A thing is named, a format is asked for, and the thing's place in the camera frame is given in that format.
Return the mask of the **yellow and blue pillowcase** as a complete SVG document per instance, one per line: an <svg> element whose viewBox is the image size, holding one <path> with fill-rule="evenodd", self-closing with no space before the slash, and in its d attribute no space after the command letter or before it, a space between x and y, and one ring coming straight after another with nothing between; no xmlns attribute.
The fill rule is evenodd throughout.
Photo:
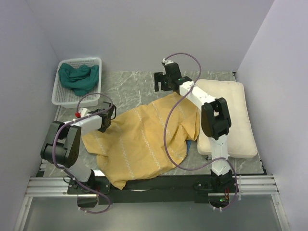
<svg viewBox="0 0 308 231"><path fill-rule="evenodd" d="M113 186L123 189L129 180L154 178L186 158L186 141L199 135L199 112L188 99L172 109L180 98L172 93L140 105L118 115L106 132L82 137Z"/></svg>

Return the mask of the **cream white pillow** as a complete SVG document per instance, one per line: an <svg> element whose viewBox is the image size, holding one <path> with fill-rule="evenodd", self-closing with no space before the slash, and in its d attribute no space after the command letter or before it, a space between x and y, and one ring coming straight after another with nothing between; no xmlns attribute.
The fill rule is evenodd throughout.
<svg viewBox="0 0 308 231"><path fill-rule="evenodd" d="M231 128L228 134L228 154L232 158L250 159L257 155L246 107L244 87L234 81L198 80L196 86L213 96L227 101Z"/></svg>

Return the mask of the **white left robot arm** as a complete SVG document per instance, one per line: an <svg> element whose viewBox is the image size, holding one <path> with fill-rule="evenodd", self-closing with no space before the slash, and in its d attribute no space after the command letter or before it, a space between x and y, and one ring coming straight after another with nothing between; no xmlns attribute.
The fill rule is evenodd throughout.
<svg viewBox="0 0 308 231"><path fill-rule="evenodd" d="M79 110L76 121L54 121L47 133L41 157L75 177L84 193L97 185L93 170L78 156L81 144L96 156L99 170L118 189L131 180L157 177L168 168L157 102L120 115L115 111L112 103L92 112Z"/></svg>

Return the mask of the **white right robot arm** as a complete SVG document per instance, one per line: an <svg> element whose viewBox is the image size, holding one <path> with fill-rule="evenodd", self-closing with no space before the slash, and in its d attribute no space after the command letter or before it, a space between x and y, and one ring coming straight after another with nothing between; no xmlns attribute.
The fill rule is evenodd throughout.
<svg viewBox="0 0 308 231"><path fill-rule="evenodd" d="M183 77L179 65L163 60L164 73L154 75L155 90L161 83L163 91L172 90L192 102L201 112L201 132L210 142L212 156L211 186L217 192L224 191L232 180L232 171L228 163L228 134L231 118L224 98L215 98L196 85L189 77Z"/></svg>

